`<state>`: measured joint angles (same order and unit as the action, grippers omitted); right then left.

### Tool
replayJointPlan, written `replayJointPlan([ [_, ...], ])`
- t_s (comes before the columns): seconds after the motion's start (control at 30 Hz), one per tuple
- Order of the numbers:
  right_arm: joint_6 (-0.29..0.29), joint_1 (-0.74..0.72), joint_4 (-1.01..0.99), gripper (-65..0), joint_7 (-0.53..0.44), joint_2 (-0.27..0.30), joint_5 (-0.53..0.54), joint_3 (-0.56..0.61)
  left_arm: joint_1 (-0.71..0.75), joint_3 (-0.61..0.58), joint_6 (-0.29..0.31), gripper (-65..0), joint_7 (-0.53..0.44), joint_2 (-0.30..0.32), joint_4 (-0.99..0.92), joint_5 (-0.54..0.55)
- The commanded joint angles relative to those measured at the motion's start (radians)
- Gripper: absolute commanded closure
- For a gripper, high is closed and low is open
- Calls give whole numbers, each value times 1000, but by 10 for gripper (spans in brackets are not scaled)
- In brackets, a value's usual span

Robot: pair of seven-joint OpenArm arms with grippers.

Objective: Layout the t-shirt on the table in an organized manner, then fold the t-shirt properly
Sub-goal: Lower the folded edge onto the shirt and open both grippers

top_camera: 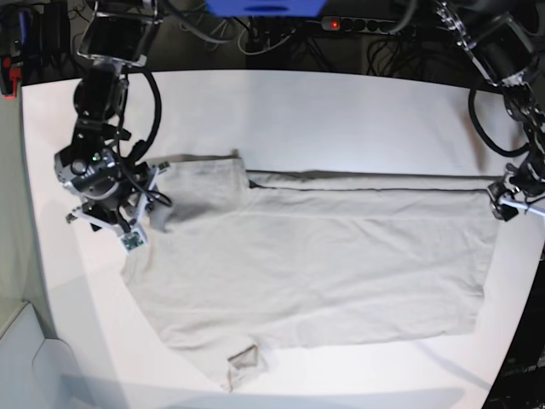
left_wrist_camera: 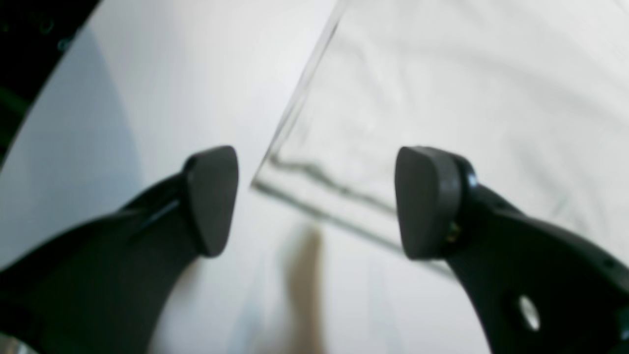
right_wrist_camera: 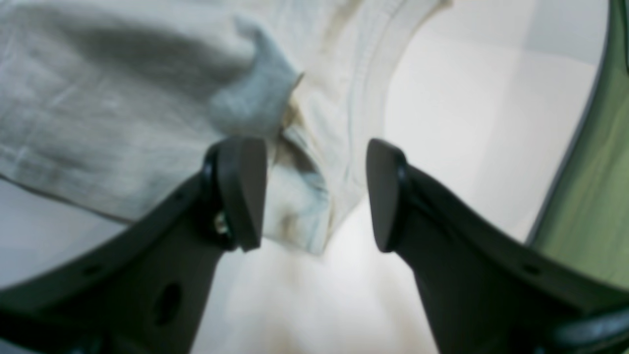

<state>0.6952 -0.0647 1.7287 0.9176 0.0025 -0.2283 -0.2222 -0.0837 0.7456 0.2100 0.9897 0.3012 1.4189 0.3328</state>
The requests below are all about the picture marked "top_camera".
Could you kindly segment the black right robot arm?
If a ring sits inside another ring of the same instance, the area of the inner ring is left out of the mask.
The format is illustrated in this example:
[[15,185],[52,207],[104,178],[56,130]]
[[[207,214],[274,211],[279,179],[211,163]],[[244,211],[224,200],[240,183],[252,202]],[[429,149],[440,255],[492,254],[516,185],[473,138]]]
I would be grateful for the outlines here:
[[[84,219],[94,230],[129,235],[148,205],[169,204],[153,189],[153,172],[142,160],[162,118],[158,85],[146,61],[163,17],[158,1],[95,2],[77,50],[90,66],[73,96],[77,120],[72,139],[54,156],[59,183],[82,201],[67,217],[70,222]],[[132,72],[150,85],[153,119],[148,137],[122,154],[122,141],[131,137],[124,122]]]

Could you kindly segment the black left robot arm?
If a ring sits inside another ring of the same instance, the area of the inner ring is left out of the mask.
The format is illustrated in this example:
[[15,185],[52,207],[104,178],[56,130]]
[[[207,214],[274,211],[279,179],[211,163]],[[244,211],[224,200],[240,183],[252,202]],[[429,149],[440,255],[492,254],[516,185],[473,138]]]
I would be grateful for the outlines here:
[[494,217],[508,222],[520,211],[543,216],[544,199],[544,62],[524,27],[512,15],[514,1],[437,1],[435,12],[457,45],[481,75],[480,81],[498,89],[509,117],[522,124],[526,143],[508,151],[500,148],[478,121],[477,86],[470,89],[469,116],[485,145],[508,164],[504,175],[487,193]]

